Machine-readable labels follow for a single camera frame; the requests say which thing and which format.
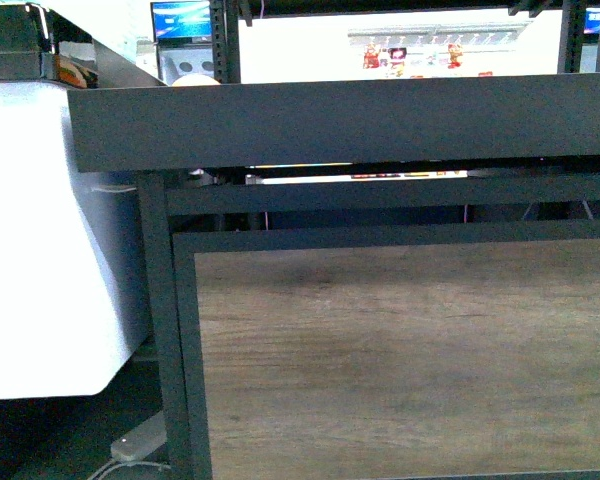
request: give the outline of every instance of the wooden panel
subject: wooden panel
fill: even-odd
[[[76,91],[69,106],[82,171],[600,155],[600,73]]]
[[[600,467],[600,240],[196,258],[217,480]]]

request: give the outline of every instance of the power cord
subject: power cord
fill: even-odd
[[[87,478],[87,480],[96,480],[96,478],[98,478],[98,476],[102,472],[104,472],[105,470],[107,470],[108,468],[110,468],[112,465],[115,465],[116,463],[117,462],[115,460],[109,460],[107,463],[105,463],[103,466],[101,466],[98,470],[96,470],[96,473],[94,473],[89,478]]]
[[[100,467],[98,469],[98,471],[96,473],[94,473],[93,475],[91,475],[87,480],[103,480],[104,478],[108,477],[109,474],[111,472],[114,472],[120,468],[123,467],[156,467],[159,468],[160,470],[171,470],[171,467],[169,465],[166,465],[164,463],[156,463],[156,462],[123,462],[123,463],[117,463],[115,460],[109,460],[107,463],[105,463],[102,467]]]

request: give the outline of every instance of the toy figure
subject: toy figure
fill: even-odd
[[[450,43],[447,47],[449,52],[449,68],[458,68],[462,65],[463,48],[459,43]]]
[[[380,61],[378,56],[380,55],[380,49],[376,47],[375,43],[370,43],[364,52],[364,63],[362,68],[378,68],[380,67]]]
[[[407,57],[405,47],[389,49],[389,71],[387,77],[402,77],[404,75],[404,64]]]

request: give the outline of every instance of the black panel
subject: black panel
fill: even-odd
[[[265,14],[272,15],[325,15],[334,13],[396,12],[408,10],[506,8],[518,3],[514,0],[268,0]],[[260,1],[250,0],[254,17],[260,14]],[[553,0],[550,8],[560,8],[561,0]]]
[[[600,155],[600,74],[83,91],[69,104],[84,171]]]

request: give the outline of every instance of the white wall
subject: white wall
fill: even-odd
[[[294,19],[255,20],[240,24],[242,81],[245,83],[362,79],[349,47],[351,28],[387,25],[519,22],[528,14],[510,17],[506,9],[414,12],[384,15],[341,15]],[[551,74],[557,71],[561,11],[545,11],[518,38],[515,51],[506,54],[465,55],[467,74],[495,69],[497,75]]]

